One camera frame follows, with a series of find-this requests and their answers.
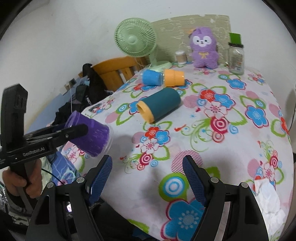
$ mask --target screw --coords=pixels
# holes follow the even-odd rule
[[[46,186],[47,186],[47,188],[52,188],[54,186],[54,183],[53,182],[50,182]]]
[[[247,183],[242,183],[242,187],[243,187],[243,188],[248,188],[249,185],[248,185]]]
[[[216,178],[216,177],[212,177],[212,178],[211,178],[211,182],[213,182],[213,183],[218,183],[218,182],[219,182],[219,179]]]
[[[84,178],[83,177],[79,177],[79,178],[76,179],[76,182],[82,183],[82,182],[84,182]]]

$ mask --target purple cup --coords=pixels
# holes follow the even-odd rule
[[[79,124],[86,124],[89,131],[85,136],[75,138],[71,142],[92,157],[98,156],[108,142],[109,127],[74,111],[67,120],[65,128]]]

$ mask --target fan base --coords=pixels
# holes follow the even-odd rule
[[[151,66],[149,69],[156,72],[163,72],[165,69],[170,69],[173,64],[169,61],[157,61],[157,65]]]

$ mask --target purple plush toy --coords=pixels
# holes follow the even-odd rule
[[[216,51],[216,39],[208,27],[195,29],[190,36],[190,46],[193,50],[193,65],[196,68],[218,67],[219,54]]]

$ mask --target fan stand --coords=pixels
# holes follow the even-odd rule
[[[170,69],[173,66],[173,64],[169,61],[156,61],[154,52],[149,55],[149,60],[151,63],[149,69],[156,72],[163,72],[165,69]]]

